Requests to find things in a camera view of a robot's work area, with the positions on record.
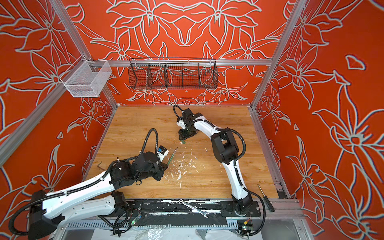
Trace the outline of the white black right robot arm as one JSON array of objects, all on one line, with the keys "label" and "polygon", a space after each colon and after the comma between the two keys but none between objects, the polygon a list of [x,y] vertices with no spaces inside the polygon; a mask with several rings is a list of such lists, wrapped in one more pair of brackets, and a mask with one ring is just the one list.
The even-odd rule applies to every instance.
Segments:
[{"label": "white black right robot arm", "polygon": [[174,105],[173,111],[180,127],[180,141],[185,141],[199,132],[209,137],[214,156],[225,168],[230,181],[234,211],[240,216],[246,215],[253,205],[254,194],[247,189],[239,165],[239,159],[246,152],[244,138],[233,129],[217,127],[201,113],[195,114],[191,109],[183,110],[180,106]]}]

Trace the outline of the green pen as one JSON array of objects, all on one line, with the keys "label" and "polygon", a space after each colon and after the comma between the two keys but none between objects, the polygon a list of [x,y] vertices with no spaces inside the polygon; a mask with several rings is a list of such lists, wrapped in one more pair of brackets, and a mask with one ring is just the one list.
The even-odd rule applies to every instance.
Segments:
[{"label": "green pen", "polygon": [[175,150],[173,151],[171,157],[169,158],[169,161],[167,162],[167,166],[169,166],[171,164],[171,162],[173,161],[177,150],[178,150],[178,147],[176,147]]}]

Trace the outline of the clear plastic bin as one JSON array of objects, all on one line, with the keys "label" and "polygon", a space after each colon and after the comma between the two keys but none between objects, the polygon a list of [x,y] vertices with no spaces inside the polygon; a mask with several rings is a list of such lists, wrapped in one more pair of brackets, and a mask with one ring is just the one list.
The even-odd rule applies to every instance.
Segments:
[{"label": "clear plastic bin", "polygon": [[74,98],[97,98],[112,74],[108,61],[78,62],[60,81]]}]

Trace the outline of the black handled screwdriver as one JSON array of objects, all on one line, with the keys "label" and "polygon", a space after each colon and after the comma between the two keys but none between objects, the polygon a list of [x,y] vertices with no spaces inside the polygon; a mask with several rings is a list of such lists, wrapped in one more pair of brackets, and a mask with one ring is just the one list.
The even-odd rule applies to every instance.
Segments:
[{"label": "black handled screwdriver", "polygon": [[262,195],[263,195],[263,199],[264,199],[264,202],[266,203],[268,209],[270,210],[270,212],[275,212],[275,208],[274,206],[272,205],[272,203],[270,202],[269,198],[265,195],[262,187],[258,184],[258,188],[259,190],[261,191]]}]

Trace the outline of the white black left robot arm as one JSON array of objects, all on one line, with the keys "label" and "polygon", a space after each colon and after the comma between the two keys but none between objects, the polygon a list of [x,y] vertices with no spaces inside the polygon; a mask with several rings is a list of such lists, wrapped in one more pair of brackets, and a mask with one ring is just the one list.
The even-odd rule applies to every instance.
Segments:
[{"label": "white black left robot arm", "polygon": [[[9,231],[16,236],[28,236],[30,240],[40,239],[53,233],[59,224],[67,219],[64,213],[78,204],[123,187],[139,185],[147,178],[160,181],[168,168],[163,163],[163,159],[169,151],[164,146],[160,146],[158,140],[158,131],[151,128],[139,155],[115,160],[104,172],[93,179],[61,191],[35,192],[30,202],[11,216],[8,223]],[[15,221],[25,210],[29,210],[29,229],[21,231],[16,228]]]}]

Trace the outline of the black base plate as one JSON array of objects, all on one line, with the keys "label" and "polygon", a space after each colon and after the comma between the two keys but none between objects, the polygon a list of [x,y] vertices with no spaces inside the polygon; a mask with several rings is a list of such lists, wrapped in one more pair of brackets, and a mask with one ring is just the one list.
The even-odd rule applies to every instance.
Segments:
[{"label": "black base plate", "polygon": [[[208,217],[261,217],[258,202],[253,202],[244,213],[236,209],[229,199],[184,199],[185,202],[208,212]],[[127,200],[127,210],[134,214],[183,215],[198,214],[179,203],[179,199],[135,199]]]}]

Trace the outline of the silver wrench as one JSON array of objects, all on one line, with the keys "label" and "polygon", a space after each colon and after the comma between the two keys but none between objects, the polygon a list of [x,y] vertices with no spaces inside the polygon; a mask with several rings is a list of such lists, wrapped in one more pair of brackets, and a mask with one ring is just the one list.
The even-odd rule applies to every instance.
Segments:
[{"label": "silver wrench", "polygon": [[208,218],[208,212],[203,211],[197,207],[192,206],[191,204],[185,202],[183,199],[179,199],[179,203],[190,208],[192,211],[201,214],[203,217]]}]

